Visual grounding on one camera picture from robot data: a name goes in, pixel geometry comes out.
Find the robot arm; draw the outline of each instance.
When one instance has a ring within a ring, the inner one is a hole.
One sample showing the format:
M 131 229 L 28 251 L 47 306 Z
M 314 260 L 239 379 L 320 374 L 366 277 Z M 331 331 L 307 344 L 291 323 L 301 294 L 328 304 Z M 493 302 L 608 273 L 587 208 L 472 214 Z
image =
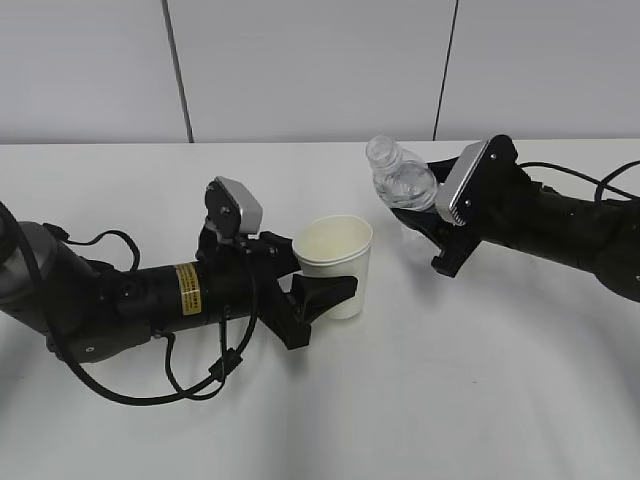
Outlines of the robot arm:
M 640 301 L 640 202 L 586 201 L 534 182 L 505 135 L 431 164 L 443 183 L 436 211 L 393 213 L 440 249 L 435 270 L 455 277 L 482 241 L 591 272 L 613 292 Z
M 355 294 L 355 277 L 297 274 L 291 291 L 282 291 L 278 279 L 300 270 L 292 242 L 271 232 L 258 234 L 262 208 L 241 183 L 216 178 L 205 203 L 195 262 L 138 270 L 135 261 L 129 272 L 79 257 L 65 244 L 68 235 L 61 228 L 18 224 L 1 205 L 0 310 L 44 335 L 48 348 L 97 393 L 120 403 L 154 405 L 191 398 L 213 380 L 224 382 L 242 360 L 258 318 L 288 349 L 304 347 L 311 323 Z M 156 399 L 124 397 L 93 384 L 79 366 L 152 336 L 211 323 L 220 324 L 222 333 L 226 321 L 249 315 L 238 347 L 225 348 L 211 376 L 188 391 L 176 388 L 176 394 Z

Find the white table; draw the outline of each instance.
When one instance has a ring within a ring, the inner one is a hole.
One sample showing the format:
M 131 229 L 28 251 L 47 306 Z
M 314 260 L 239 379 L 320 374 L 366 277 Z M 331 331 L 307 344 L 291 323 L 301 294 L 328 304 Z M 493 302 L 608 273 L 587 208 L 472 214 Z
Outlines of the white table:
M 411 145 L 426 160 L 464 142 Z M 518 142 L 521 160 L 602 177 L 640 140 Z M 593 187 L 531 170 L 563 193 Z M 365 311 L 318 322 L 287 352 L 259 325 L 211 402 L 134 408 L 85 389 L 18 322 L 0 318 L 0 478 L 637 479 L 640 306 L 593 276 L 483 245 L 456 279 L 402 251 L 361 144 L 0 147 L 0 197 L 19 219 L 74 238 L 121 228 L 142 266 L 192 259 L 216 175 L 244 182 L 263 228 L 293 235 L 353 213 L 375 229 Z M 634 190 L 640 170 L 617 184 Z M 117 239 L 82 250 L 129 264 Z M 237 339 L 244 321 L 232 326 Z M 90 366 L 121 392 L 169 392 L 165 343 Z M 217 328 L 178 336 L 187 383 L 217 355 Z

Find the paper cup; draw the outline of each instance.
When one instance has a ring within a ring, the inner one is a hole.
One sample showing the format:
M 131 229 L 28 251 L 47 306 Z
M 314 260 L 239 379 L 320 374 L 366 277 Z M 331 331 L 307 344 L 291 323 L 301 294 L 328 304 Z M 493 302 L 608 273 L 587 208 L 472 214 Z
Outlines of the paper cup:
M 369 273 L 373 229 L 359 217 L 334 215 L 316 220 L 293 240 L 302 273 L 308 277 L 358 279 L 356 294 L 327 312 L 334 319 L 351 318 L 362 311 Z

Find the yellow warning label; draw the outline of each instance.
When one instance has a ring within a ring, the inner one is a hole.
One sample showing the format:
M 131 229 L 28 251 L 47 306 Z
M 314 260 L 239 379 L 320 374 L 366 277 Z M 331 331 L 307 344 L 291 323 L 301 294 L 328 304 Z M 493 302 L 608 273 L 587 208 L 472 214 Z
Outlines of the yellow warning label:
M 174 265 L 178 282 L 180 283 L 180 294 L 182 296 L 182 314 L 195 315 L 202 312 L 202 298 L 200 296 L 200 283 L 193 263 L 183 263 Z

